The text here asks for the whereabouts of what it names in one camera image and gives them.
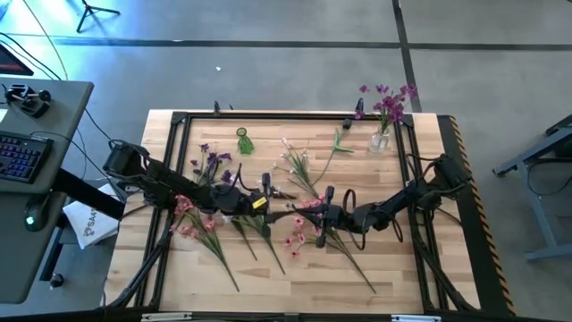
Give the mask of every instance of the wooden tabletop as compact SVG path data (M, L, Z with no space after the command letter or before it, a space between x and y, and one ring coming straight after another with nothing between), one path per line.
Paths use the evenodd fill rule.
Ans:
M151 110L143 135L142 145L151 157L161 160L164 155L173 110ZM437 157L443 153L442 138L435 114L413 114L417 144L422 157ZM371 154L367 143L376 130L376 122L354 122L341 145L355 153L334 155L328 171L316 185L323 193L328 185L336 189L334 204L341 204L345 190L357 193L357 203L387 199L402 189L400 163L391 135L389 147L382 154ZM248 129L248 136L256 146L251 156L237 151L236 130ZM272 172L273 185L295 194L299 199L311 199L300 188L288 183L291 174L271 170L272 164L286 166L280 158L281 138L295 147L307 146L310 175L317 177L325 166L332 148L334 130L339 121L313 120L225 120L195 119L190 127L188 160L200 155L199 144L208 143L219 153L231 152L231 170L242 162L245 184L257 186L263 172ZM404 131L406 150L408 136ZM181 144L181 130L172 156L171 168L177 160ZM185 162L183 175L192 178L192 165ZM282 200L271 200L272 208L282 208ZM128 201L126 211L142 203L135 195ZM444 199L442 208L458 217L454 201ZM107 299L115 299L141 265L152 209L146 208L123 219L115 245L114 256L107 276ZM272 226L272 240L286 274L276 264L272 252L254 232L248 238L258 257L254 260L240 235L232 225L217 220L216 227L224 254L238 283L237 292L217 258L205 247L190 238L175 234L167 262L160 310L234 311L234 312L307 312L307 313L422 313L422 303L416 274L416 263L405 211L397 215L404 242L398 242L389 228L367 234L367 245L358 250L345 232L340 232L353 257L373 284L374 294L351 262L339 252L311 245L300 249L293 258L283 240L292 236L293 218L288 216ZM469 303L479 307L462 228L450 218L436 213L433 220L443 271ZM429 268L427 279L433 303L438 303L435 282ZM156 267L149 275L146 300L150 298Z

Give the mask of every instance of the glass vase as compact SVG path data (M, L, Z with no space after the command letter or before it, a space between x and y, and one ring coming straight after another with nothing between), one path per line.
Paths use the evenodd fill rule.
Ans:
M374 153L380 153L387 148L390 141L391 129L387 127L385 131L382 131L380 127L377 131L372 134L372 138L369 140L369 150Z

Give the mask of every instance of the gray desk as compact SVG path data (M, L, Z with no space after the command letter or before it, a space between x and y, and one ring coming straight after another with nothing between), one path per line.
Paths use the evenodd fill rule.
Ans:
M109 212L104 211L98 204L111 202L116 208L122 204L118 205L115 199L100 193L81 179L60 169L70 146L70 140L91 95L93 89L91 82L0 78L0 83L6 87L14 83L28 84L35 91L47 89L52 94L49 110L39 119L25 115L15 106L1 106L8 109L0 123L1 131L21 134L50 131L69 139L46 133L36 134L54 140L54 145L34 184L0 180L0 209L2 209L0 213L0 261L2 261L0 276L4 277L4 282L0 287L0 302L21 303L28 296L29 288L46 252L46 246L66 197L65 193L52 192L48 204L50 215L46 227L39 232L31 233L24 227L24 208L30 194L47 193L53 188L64 191L69 196L107 214Z

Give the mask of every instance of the gray floor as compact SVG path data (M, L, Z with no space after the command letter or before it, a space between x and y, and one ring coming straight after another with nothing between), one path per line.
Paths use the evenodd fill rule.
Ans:
M79 1L29 0L55 36L153 40L280 40L396 42L391 0L124 0L96 1L121 16L99 14L75 33ZM409 42L454 44L571 44L572 4L565 0L402 0ZM20 1L0 21L32 54L63 75L41 30ZM96 84L88 109L112 137L139 142L151 108L211 108L214 100L241 109L351 109L362 83L406 81L398 49L59 46L71 80ZM527 263L522 253L543 247L516 174L497 179L491 169L541 138L570 114L572 51L411 52L424 112L457 117L501 264L521 316L570 320L572 258ZM41 72L37 77L45 78ZM104 137L81 122L89 155L105 161ZM65 167L83 169L71 150ZM568 177L559 168L546 190ZM100 177L88 170L88 178ZM565 196L571 193L565 190ZM567 218L556 223L569 241ZM1 316L94 308L113 241L64 250L63 288L36 283L21 306Z

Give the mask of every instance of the backlit keyboard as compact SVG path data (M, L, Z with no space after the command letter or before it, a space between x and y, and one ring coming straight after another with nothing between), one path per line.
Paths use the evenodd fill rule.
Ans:
M53 140L0 131L0 179L33 183Z

